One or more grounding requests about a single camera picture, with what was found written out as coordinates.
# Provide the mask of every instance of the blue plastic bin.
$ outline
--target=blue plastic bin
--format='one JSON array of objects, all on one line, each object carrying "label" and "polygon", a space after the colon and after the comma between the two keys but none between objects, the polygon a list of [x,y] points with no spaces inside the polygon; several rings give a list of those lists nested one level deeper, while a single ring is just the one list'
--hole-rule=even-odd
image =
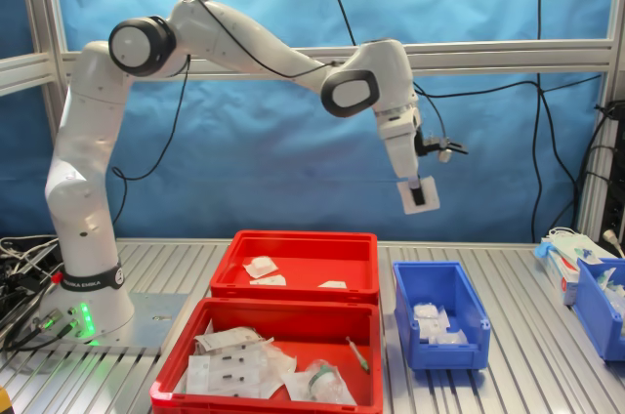
[{"label": "blue plastic bin", "polygon": [[603,360],[625,360],[625,339],[621,338],[623,318],[597,284],[597,277],[610,268],[616,268],[610,280],[625,284],[625,262],[620,259],[602,261],[604,264],[592,266],[577,261],[579,283],[573,308],[599,356]]},{"label": "blue plastic bin", "polygon": [[[393,263],[393,269],[395,318],[408,366],[413,370],[485,368],[490,321],[460,263]],[[448,331],[462,329],[469,344],[421,344],[413,307],[422,303],[444,306],[451,325]]]}]

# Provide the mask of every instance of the red storage box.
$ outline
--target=red storage box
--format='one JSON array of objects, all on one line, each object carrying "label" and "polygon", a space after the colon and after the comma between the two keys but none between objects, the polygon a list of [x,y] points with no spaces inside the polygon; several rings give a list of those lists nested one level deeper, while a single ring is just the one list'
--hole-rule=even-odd
[{"label": "red storage box", "polygon": [[[271,399],[171,393],[187,369],[188,357],[195,348],[193,338],[202,334],[211,320],[216,332],[248,326],[265,338],[274,337],[278,348],[297,357],[297,371],[316,359],[327,360],[339,369],[357,406],[291,401],[285,387]],[[370,374],[360,367],[346,342],[347,336],[367,359]],[[149,394],[155,414],[381,414],[378,308],[364,304],[204,299],[197,304]]]},{"label": "red storage box", "polygon": [[[243,265],[269,256],[286,286],[252,285]],[[319,287],[344,281],[347,289]],[[378,303],[377,238],[371,233],[242,230],[211,279],[213,297]]]}]

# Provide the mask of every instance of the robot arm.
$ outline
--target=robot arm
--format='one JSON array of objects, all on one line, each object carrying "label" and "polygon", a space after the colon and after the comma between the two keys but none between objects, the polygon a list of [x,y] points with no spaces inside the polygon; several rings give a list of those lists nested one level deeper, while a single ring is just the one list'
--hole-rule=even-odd
[{"label": "robot arm", "polygon": [[174,75],[185,67],[188,55],[235,71],[289,79],[318,93],[335,116],[352,116],[371,106],[396,175],[407,179],[398,185],[405,212],[438,207],[434,180],[418,177],[417,153],[424,152],[421,119],[410,64],[399,42],[368,42],[341,65],[323,64],[223,4],[180,0],[166,20],[122,22],[108,43],[89,43],[74,66],[46,184],[62,248],[63,278],[40,310],[67,314],[87,305],[95,325],[79,322],[78,331],[66,339],[105,334],[132,317],[132,303],[122,287],[105,171],[133,81]]}]

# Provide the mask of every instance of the workbench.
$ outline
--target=workbench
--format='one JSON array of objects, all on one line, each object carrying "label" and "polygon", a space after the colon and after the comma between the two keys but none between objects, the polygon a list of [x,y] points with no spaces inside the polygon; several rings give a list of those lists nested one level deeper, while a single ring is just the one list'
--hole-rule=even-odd
[{"label": "workbench", "polygon": [[[47,352],[2,359],[0,385],[16,413],[147,413],[148,389],[209,282],[228,240],[121,239],[126,285],[188,294],[162,355]],[[382,242],[379,245],[385,413],[625,413],[625,362],[604,363],[528,245]],[[395,317],[392,261],[459,261],[491,321],[485,370],[412,372]]]}]

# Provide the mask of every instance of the blue curtain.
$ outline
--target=blue curtain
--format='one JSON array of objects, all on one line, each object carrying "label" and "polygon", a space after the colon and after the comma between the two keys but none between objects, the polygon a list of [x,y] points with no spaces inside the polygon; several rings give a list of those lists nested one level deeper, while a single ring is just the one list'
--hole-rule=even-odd
[{"label": "blue curtain", "polygon": [[[0,59],[33,52],[24,0],[0,0]],[[0,98],[0,236],[50,232],[44,198],[52,141],[41,89]]]},{"label": "blue curtain", "polygon": [[[62,0],[71,50],[106,39],[120,21],[166,17],[177,0]],[[291,46],[350,44],[335,0],[217,0],[259,21]],[[358,42],[533,39],[536,0],[343,0]],[[610,0],[543,0],[543,38],[605,38]],[[545,88],[593,74],[546,74]],[[481,90],[531,74],[420,78],[433,94]],[[137,176],[151,167],[173,121],[181,83],[132,90],[111,165]],[[579,168],[599,80],[548,94],[562,160]],[[371,231],[381,239],[528,241],[537,193],[531,160],[536,91],[520,86],[437,102],[448,135],[468,156],[423,158],[441,208],[404,216],[396,179],[370,112],[336,119],[318,97],[280,81],[188,83],[176,137],[156,172],[129,186],[120,236],[232,236],[242,228]],[[424,130],[439,134],[421,101]],[[551,152],[543,111],[539,233],[572,197]],[[107,179],[113,214],[122,184]],[[46,216],[42,208],[40,216]]]}]

